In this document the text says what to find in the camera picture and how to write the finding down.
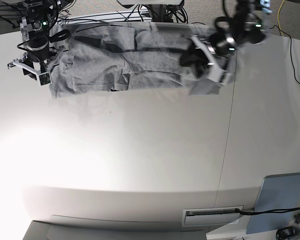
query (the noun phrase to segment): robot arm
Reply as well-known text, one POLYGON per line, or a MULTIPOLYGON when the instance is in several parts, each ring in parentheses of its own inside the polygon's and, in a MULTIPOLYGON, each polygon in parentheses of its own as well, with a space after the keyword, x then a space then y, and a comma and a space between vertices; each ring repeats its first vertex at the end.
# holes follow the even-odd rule
POLYGON ((231 71, 228 70, 229 61, 235 50, 245 43, 261 44, 267 37, 267 18, 271 14, 270 0, 238 0, 236 11, 230 17, 225 9, 225 16, 215 19, 215 33, 209 36, 193 36, 192 45, 180 58, 180 65, 184 67, 195 66, 196 75, 199 78, 203 71, 208 70, 207 79, 226 85, 231 79, 231 71), (255 11, 262 11, 261 19, 255 11), (227 28, 220 27, 224 22, 227 28), (217 59, 225 57, 226 63, 222 67, 217 59))
MULTIPOLYGON (((9 63, 8 68, 22 68, 24 75, 36 79, 40 85, 52 82, 51 72, 65 47, 61 46, 59 49, 55 49, 50 47, 50 43, 65 40, 69 37, 70 32, 62 30, 54 36, 50 36, 50 30, 58 21, 59 11, 72 1, 25 0, 22 2, 27 15, 22 18, 20 23, 23 42, 17 47, 26 52, 21 59, 15 59, 9 63), (39 63, 40 70, 34 69, 34 63, 39 63)), ((193 36, 192 45, 180 58, 180 65, 183 67, 196 66, 198 78, 208 70, 207 78, 209 80, 226 85, 231 78, 228 70, 231 56, 245 43, 261 44, 266 39, 267 17, 271 10, 270 0, 237 0, 235 14, 231 17, 226 11, 225 0, 222 3, 225 16, 215 19, 214 33, 193 36), (263 17, 257 16, 256 11, 261 11, 263 17), (227 27, 221 27, 220 23, 226 23, 227 27), (218 64, 219 58, 227 59, 223 66, 218 64)), ((147 8, 156 9, 154 5, 148 5, 147 8)))

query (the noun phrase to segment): blue panel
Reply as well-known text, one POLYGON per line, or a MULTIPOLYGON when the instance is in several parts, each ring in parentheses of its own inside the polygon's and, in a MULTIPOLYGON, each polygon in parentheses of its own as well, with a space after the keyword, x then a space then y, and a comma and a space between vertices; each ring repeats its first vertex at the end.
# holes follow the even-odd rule
MULTIPOLYGON (((300 199, 300 173, 267 176, 255 205, 255 212, 295 208, 300 199)), ((246 234, 281 229, 294 213, 267 213, 252 216, 246 234)))

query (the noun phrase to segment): black wire bundle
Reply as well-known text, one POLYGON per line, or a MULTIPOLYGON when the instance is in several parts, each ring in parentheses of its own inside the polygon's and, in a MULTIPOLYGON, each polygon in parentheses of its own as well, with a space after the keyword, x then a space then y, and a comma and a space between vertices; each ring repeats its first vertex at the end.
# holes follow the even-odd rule
POLYGON ((58 18, 59 18, 58 0, 54 0, 54 1, 55 1, 55 15, 53 14, 52 18, 55 20, 54 20, 53 24, 51 24, 51 26, 47 30, 48 34, 50 33, 50 30, 56 25, 58 18))
POLYGON ((0 19, 2 19, 4 21, 6 21, 7 23, 11 24, 13 29, 16 29, 18 27, 12 21, 10 21, 9 19, 7 19, 7 18, 5 18, 5 17, 3 17, 1 15, 0 15, 0 19))
POLYGON ((177 23, 183 23, 183 24, 189 23, 188 14, 184 7, 178 10, 175 7, 171 7, 167 5, 166 12, 167 13, 165 17, 167 17, 168 19, 172 19, 174 16, 177 23))
MULTIPOLYGON (((140 15, 140 18, 141 18, 141 21, 143 22, 144 19, 143 19, 143 16, 141 15, 141 12, 140 12, 140 9, 141 9, 142 5, 136 5, 133 10, 130 12, 130 14, 128 16, 124 16, 122 13, 118 12, 118 14, 120 14, 123 18, 124 18, 124 22, 129 22, 130 21, 130 16, 135 12, 135 10, 137 9, 139 15, 140 15)), ((104 20, 96 20, 96 19, 90 19, 90 18, 86 18, 85 16, 81 16, 81 17, 72 17, 72 18, 69 18, 69 16, 71 15, 69 13, 69 8, 71 7, 68 7, 67 9, 63 9, 60 14, 59 14, 59 19, 58 19, 58 24, 69 24, 69 23, 76 23, 78 21, 82 21, 80 23, 107 23, 108 25, 110 24, 109 22, 107 21, 104 21, 104 20)))

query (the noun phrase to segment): black cable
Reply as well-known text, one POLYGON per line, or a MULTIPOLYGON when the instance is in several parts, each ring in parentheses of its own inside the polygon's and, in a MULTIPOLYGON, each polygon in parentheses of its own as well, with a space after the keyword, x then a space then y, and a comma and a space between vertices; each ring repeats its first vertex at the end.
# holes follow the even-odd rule
POLYGON ((285 213, 290 213, 294 211, 300 210, 300 207, 295 207, 295 208, 286 208, 286 209, 272 209, 268 211, 255 211, 255 212, 250 212, 250 211, 241 211, 240 209, 236 208, 235 212, 239 213, 244 216, 256 216, 256 215, 261 215, 261 214, 285 214, 285 213))
POLYGON ((75 4, 76 4, 77 0, 73 0, 71 3, 69 3, 67 6, 65 6, 63 8, 63 10, 69 10, 70 8, 72 8, 75 4))
POLYGON ((0 16, 0 19, 2 19, 4 21, 6 21, 7 23, 11 24, 13 29, 17 28, 17 26, 12 21, 10 21, 9 19, 7 19, 7 18, 5 18, 3 16, 0 16))
POLYGON ((226 0, 222 0, 222 10, 223 10, 224 15, 229 18, 229 13, 226 8, 226 0))
POLYGON ((218 23, 222 23, 222 22, 225 22, 225 23, 228 23, 230 22, 231 18, 230 17, 227 17, 227 16, 219 16, 217 17, 215 20, 214 20, 214 27, 215 29, 217 29, 218 31, 222 31, 223 28, 220 27, 218 25, 218 23))
POLYGON ((5 5, 7 5, 8 7, 10 7, 10 8, 12 8, 12 9, 18 11, 18 12, 20 13, 20 15, 21 15, 22 17, 24 17, 24 15, 23 15, 22 12, 18 9, 17 6, 10 5, 10 4, 8 4, 8 3, 4 2, 4 1, 3 1, 3 3, 4 3, 5 5))
POLYGON ((141 13, 140 13, 140 8, 141 8, 141 5, 138 6, 138 13, 139 13, 139 16, 141 18, 141 22, 144 21, 144 18, 142 17, 141 13))
POLYGON ((293 74, 294 74, 294 79, 295 81, 300 84, 300 82, 297 80, 297 77, 296 77, 296 69, 295 69, 295 65, 294 65, 294 60, 293 60, 293 57, 292 57, 292 37, 290 36, 290 34, 282 31, 277 25, 274 25, 273 27, 269 28, 269 29, 273 29, 274 27, 277 27, 279 31, 281 31, 282 33, 286 34, 289 36, 290 38, 290 58, 291 58, 291 63, 292 63, 292 67, 293 67, 293 74))
POLYGON ((206 25, 205 23, 199 22, 199 21, 195 21, 195 22, 193 22, 193 23, 191 23, 191 24, 203 24, 203 25, 206 25))
POLYGON ((72 1, 70 1, 70 3, 69 3, 68 5, 64 6, 64 7, 61 9, 61 11, 59 12, 59 15, 65 13, 65 15, 64 15, 65 18, 67 18, 69 15, 71 15, 71 13, 69 12, 69 9, 71 8, 70 5, 71 5, 73 2, 74 2, 74 1, 72 0, 72 1))
POLYGON ((186 23, 188 24, 188 23, 189 23, 188 13, 187 13, 187 11, 185 10, 185 8, 182 8, 182 10, 183 10, 184 13, 185 13, 185 16, 186 16, 186 23))
POLYGON ((149 8, 149 7, 147 7, 146 5, 142 5, 142 6, 146 7, 146 9, 150 10, 150 11, 153 12, 155 15, 157 15, 157 17, 160 19, 160 21, 163 22, 162 19, 161 19, 161 17, 158 15, 158 13, 156 13, 154 10, 152 10, 152 9, 149 8))
POLYGON ((169 5, 166 6, 166 15, 164 15, 164 19, 168 16, 168 19, 172 19, 174 12, 170 10, 169 5))
POLYGON ((125 15, 123 15, 121 12, 116 11, 118 14, 120 14, 125 20, 129 22, 129 18, 127 18, 125 15))
POLYGON ((183 10, 181 9, 180 11, 175 11, 175 12, 183 17, 183 20, 179 18, 179 21, 185 24, 187 22, 187 18, 183 10))
POLYGON ((44 63, 39 59, 38 55, 35 52, 33 52, 29 49, 20 47, 20 46, 18 46, 17 48, 20 49, 20 50, 26 51, 28 53, 31 53, 33 56, 35 56, 35 58, 38 59, 38 61, 39 61, 41 72, 44 73, 46 71, 44 63))
POLYGON ((76 21, 89 21, 89 22, 95 22, 95 23, 109 23, 109 22, 107 22, 107 21, 102 21, 102 20, 95 20, 95 19, 89 19, 89 18, 82 18, 82 17, 80 17, 80 18, 69 18, 69 19, 67 19, 66 20, 68 23, 70 23, 70 22, 76 22, 76 21))
POLYGON ((134 13, 134 11, 136 10, 136 8, 138 7, 138 5, 135 5, 134 9, 132 10, 132 12, 130 12, 129 16, 127 17, 129 19, 129 17, 134 13))
POLYGON ((186 19, 185 18, 183 18, 183 20, 178 16, 178 14, 180 14, 180 12, 178 12, 178 11, 175 11, 174 13, 174 16, 175 16, 175 18, 178 20, 177 21, 177 23, 179 23, 179 22, 181 22, 181 23, 185 23, 186 22, 186 19))
POLYGON ((179 23, 180 18, 177 16, 176 12, 174 11, 172 14, 175 16, 176 22, 179 23))
POLYGON ((98 27, 104 27, 104 26, 123 27, 123 26, 120 26, 120 25, 114 25, 114 24, 109 24, 109 25, 97 25, 97 26, 92 26, 92 27, 88 27, 88 28, 85 28, 85 29, 78 30, 78 31, 76 31, 76 33, 79 33, 79 32, 85 31, 85 30, 89 30, 89 29, 98 28, 98 27))

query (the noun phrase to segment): cable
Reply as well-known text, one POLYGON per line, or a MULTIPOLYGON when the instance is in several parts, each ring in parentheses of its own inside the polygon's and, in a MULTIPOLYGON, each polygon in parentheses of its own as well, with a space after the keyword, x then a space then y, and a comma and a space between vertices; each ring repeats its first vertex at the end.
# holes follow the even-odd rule
POLYGON ((5 18, 5 17, 3 17, 3 16, 0 16, 0 18, 1 18, 2 20, 6 21, 7 23, 11 24, 13 29, 16 29, 16 28, 17 28, 17 26, 16 26, 12 21, 10 21, 9 19, 7 19, 7 18, 5 18))
POLYGON ((187 22, 187 18, 186 18, 186 15, 183 11, 179 12, 179 11, 175 11, 174 12, 174 16, 181 22, 181 23, 186 23, 187 22), (177 16, 177 14, 181 15, 183 17, 183 20, 177 16))
POLYGON ((172 14, 175 16, 176 22, 179 23, 179 20, 178 20, 178 19, 180 19, 180 18, 177 16, 176 12, 173 12, 172 14))
POLYGON ((230 16, 229 16, 229 13, 226 8, 226 0, 222 0, 222 10, 223 10, 224 15, 229 18, 230 16))
POLYGON ((279 26, 278 28, 279 28, 279 30, 280 30, 280 35, 281 35, 281 36, 284 36, 284 34, 283 34, 283 32, 281 31, 280 22, 279 22, 279 15, 280 15, 282 6, 284 5, 285 1, 286 1, 286 0, 283 0, 283 1, 282 1, 281 5, 280 5, 280 7, 279 7, 278 16, 277 16, 277 21, 278 21, 278 26, 279 26))
POLYGON ((239 213, 244 216, 256 216, 256 215, 261 215, 261 214, 286 214, 294 211, 300 210, 300 207, 295 207, 295 208, 286 208, 286 209, 272 209, 268 211, 255 211, 255 212, 250 212, 250 211, 241 211, 240 209, 236 208, 235 212, 239 213))
POLYGON ((31 53, 32 55, 34 55, 35 58, 38 59, 39 64, 40 64, 40 68, 41 68, 41 71, 42 71, 42 69, 44 69, 45 67, 44 67, 44 63, 40 60, 40 58, 38 57, 38 55, 37 55, 34 51, 31 51, 31 50, 26 49, 26 48, 24 48, 24 47, 20 47, 20 46, 25 45, 25 44, 27 44, 27 43, 33 41, 33 40, 38 39, 39 37, 42 37, 42 36, 39 35, 39 36, 34 37, 34 38, 31 39, 31 40, 28 40, 28 41, 24 41, 24 42, 22 42, 22 43, 19 43, 16 47, 17 47, 18 49, 20 49, 20 50, 26 51, 26 52, 31 53))
POLYGON ((164 19, 168 16, 168 19, 172 19, 174 12, 170 10, 169 5, 166 6, 166 15, 164 15, 164 19))
POLYGON ((121 25, 114 25, 114 24, 109 24, 109 25, 98 25, 98 26, 92 26, 92 27, 88 27, 88 28, 85 28, 85 29, 78 30, 78 31, 76 31, 76 33, 79 33, 79 32, 85 31, 85 30, 89 30, 89 29, 94 29, 94 28, 98 28, 98 27, 103 27, 103 26, 123 27, 123 26, 121 26, 121 25))
POLYGON ((116 11, 118 14, 120 14, 122 17, 125 18, 125 20, 127 20, 129 22, 129 18, 127 18, 125 15, 123 15, 121 12, 116 11))
POLYGON ((134 9, 132 10, 132 12, 130 12, 129 16, 127 17, 129 19, 129 17, 134 13, 134 11, 136 10, 136 8, 138 7, 138 5, 135 5, 134 9))
POLYGON ((142 17, 141 13, 140 13, 140 8, 141 8, 141 5, 138 6, 138 13, 139 13, 139 16, 141 18, 141 22, 144 21, 144 18, 142 17))
POLYGON ((107 21, 102 21, 102 20, 95 20, 95 19, 89 19, 89 18, 85 18, 85 17, 74 17, 74 18, 69 18, 66 20, 68 23, 70 22, 76 22, 76 21, 89 21, 89 22, 96 22, 96 23, 109 23, 107 21))
POLYGON ((146 9, 150 10, 150 11, 153 12, 155 15, 157 15, 157 17, 160 19, 160 21, 163 22, 162 19, 161 19, 161 17, 158 15, 158 13, 156 13, 154 10, 152 10, 152 9, 149 8, 149 7, 147 7, 146 5, 142 5, 142 6, 146 7, 146 9))
POLYGON ((191 23, 191 24, 203 24, 203 25, 206 25, 205 23, 203 23, 203 22, 198 22, 198 21, 195 21, 195 22, 193 22, 193 23, 191 23))
POLYGON ((59 12, 59 15, 61 15, 65 18, 63 22, 66 22, 66 20, 68 19, 68 16, 71 15, 69 10, 66 8, 69 7, 73 2, 74 1, 71 1, 68 5, 64 6, 63 9, 59 12))
POLYGON ((189 23, 189 17, 188 17, 188 13, 187 11, 185 10, 185 8, 183 7, 182 10, 184 11, 185 13, 185 16, 186 16, 186 23, 188 24, 189 23))
POLYGON ((4 3, 5 5, 7 5, 8 7, 10 7, 10 8, 12 8, 12 9, 18 11, 18 12, 20 13, 20 15, 21 15, 22 17, 24 17, 24 15, 23 15, 22 12, 18 9, 17 6, 12 6, 12 5, 10 5, 10 4, 6 3, 6 2, 3 2, 3 3, 4 3))
POLYGON ((292 67, 293 67, 294 79, 298 84, 300 84, 300 82, 297 80, 297 77, 296 77, 296 69, 295 69, 294 60, 292 57, 292 37, 290 36, 290 34, 286 33, 285 31, 282 31, 277 25, 274 25, 273 27, 271 27, 269 29, 273 29, 274 27, 277 27, 280 32, 283 32, 284 34, 288 35, 290 38, 290 57, 291 57, 291 63, 292 63, 292 67))
POLYGON ((69 10, 70 8, 72 8, 76 4, 76 2, 77 2, 77 0, 73 0, 71 3, 69 3, 67 6, 65 6, 63 8, 63 11, 69 10))

